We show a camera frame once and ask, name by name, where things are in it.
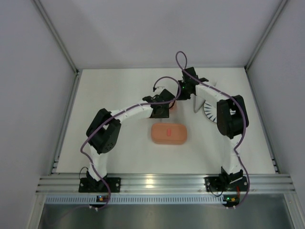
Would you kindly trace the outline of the pink box lid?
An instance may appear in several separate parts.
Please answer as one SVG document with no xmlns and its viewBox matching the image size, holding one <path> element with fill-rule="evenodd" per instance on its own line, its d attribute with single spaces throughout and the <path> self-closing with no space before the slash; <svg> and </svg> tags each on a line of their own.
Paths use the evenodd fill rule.
<svg viewBox="0 0 305 229">
<path fill-rule="evenodd" d="M 187 138 L 187 128 L 183 124 L 155 123 L 151 127 L 151 138 L 184 139 Z"/>
<path fill-rule="evenodd" d="M 170 103 L 169 111 L 170 111 L 170 113 L 174 113 L 176 110 L 177 110 L 177 102 L 174 101 L 174 102 Z"/>
</svg>

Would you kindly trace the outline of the metal tongs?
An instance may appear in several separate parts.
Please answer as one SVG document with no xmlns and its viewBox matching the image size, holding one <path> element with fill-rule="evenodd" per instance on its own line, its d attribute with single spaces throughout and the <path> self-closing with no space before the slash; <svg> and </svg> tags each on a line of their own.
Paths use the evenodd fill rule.
<svg viewBox="0 0 305 229">
<path fill-rule="evenodd" d="M 204 82 L 204 83 L 207 83 L 209 86 L 216 86 L 217 80 L 211 80 L 211 81 L 207 81 L 207 82 Z M 194 99 L 193 99 L 193 111 L 194 111 L 194 113 L 197 113 L 201 109 L 204 102 L 205 102 L 205 100 L 203 98 L 198 97 L 198 96 L 194 97 Z"/>
</svg>

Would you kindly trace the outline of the pink lunch box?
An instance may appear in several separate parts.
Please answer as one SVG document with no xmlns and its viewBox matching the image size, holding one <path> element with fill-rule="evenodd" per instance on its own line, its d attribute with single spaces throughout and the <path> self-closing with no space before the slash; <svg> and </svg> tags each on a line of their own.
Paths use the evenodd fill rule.
<svg viewBox="0 0 305 229">
<path fill-rule="evenodd" d="M 187 138 L 184 139 L 174 139 L 174 138 L 169 138 L 169 139 L 159 139 L 159 138 L 152 138 L 152 141 L 156 144 L 160 145 L 183 145 L 186 141 Z"/>
</svg>

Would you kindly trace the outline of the striped round plate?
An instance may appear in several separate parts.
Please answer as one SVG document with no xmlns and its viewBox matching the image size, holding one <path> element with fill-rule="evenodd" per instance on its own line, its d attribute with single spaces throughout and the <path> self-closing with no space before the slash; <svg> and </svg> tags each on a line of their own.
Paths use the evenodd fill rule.
<svg viewBox="0 0 305 229">
<path fill-rule="evenodd" d="M 213 123 L 217 123 L 217 110 L 207 101 L 202 106 L 203 114 Z"/>
</svg>

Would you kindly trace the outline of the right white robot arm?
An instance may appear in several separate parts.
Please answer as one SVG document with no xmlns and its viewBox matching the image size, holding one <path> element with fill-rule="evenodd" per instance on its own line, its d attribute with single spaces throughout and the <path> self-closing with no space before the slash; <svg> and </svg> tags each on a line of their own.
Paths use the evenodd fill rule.
<svg viewBox="0 0 305 229">
<path fill-rule="evenodd" d="M 188 100 L 193 94 L 199 104 L 208 103 L 216 110 L 216 125 L 224 136 L 223 162 L 220 176 L 229 183 L 240 180 L 245 168 L 242 165 L 239 146 L 249 126 L 244 99 L 240 95 L 230 96 L 215 87 L 206 78 L 198 78 L 193 67 L 182 69 L 183 79 L 179 81 L 179 100 Z"/>
</svg>

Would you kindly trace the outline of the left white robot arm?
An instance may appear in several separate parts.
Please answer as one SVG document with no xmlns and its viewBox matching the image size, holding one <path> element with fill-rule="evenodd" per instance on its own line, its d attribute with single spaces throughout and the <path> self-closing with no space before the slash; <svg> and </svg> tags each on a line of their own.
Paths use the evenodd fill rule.
<svg viewBox="0 0 305 229">
<path fill-rule="evenodd" d="M 86 155 L 90 167 L 86 173 L 86 182 L 91 188 L 101 191 L 108 187 L 107 160 L 108 154 L 114 149 L 123 121 L 141 120 L 145 118 L 168 118 L 170 104 L 179 97 L 181 90 L 174 96 L 163 89 L 159 94 L 146 96 L 139 103 L 116 111 L 103 108 L 98 111 L 86 131 L 87 140 L 81 146 L 81 153 Z"/>
</svg>

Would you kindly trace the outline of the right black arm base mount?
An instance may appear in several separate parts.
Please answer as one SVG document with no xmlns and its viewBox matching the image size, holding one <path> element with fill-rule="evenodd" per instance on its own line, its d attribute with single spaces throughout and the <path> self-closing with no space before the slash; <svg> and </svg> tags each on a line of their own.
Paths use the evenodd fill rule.
<svg viewBox="0 0 305 229">
<path fill-rule="evenodd" d="M 245 176 L 231 179 L 224 176 L 210 176 L 204 178 L 205 186 L 208 191 L 214 192 L 236 192 L 239 189 L 245 192 L 248 189 L 248 181 Z"/>
</svg>

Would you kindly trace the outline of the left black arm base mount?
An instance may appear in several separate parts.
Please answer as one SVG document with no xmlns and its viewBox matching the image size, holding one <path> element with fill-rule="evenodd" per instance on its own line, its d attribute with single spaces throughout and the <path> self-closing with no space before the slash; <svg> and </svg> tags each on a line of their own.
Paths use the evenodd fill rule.
<svg viewBox="0 0 305 229">
<path fill-rule="evenodd" d="M 108 185 L 111 193 L 119 193 L 121 189 L 120 177 L 106 177 L 106 184 Z M 79 193 L 106 193 L 109 192 L 106 185 L 100 180 L 96 181 L 93 178 L 81 178 L 79 184 Z"/>
</svg>

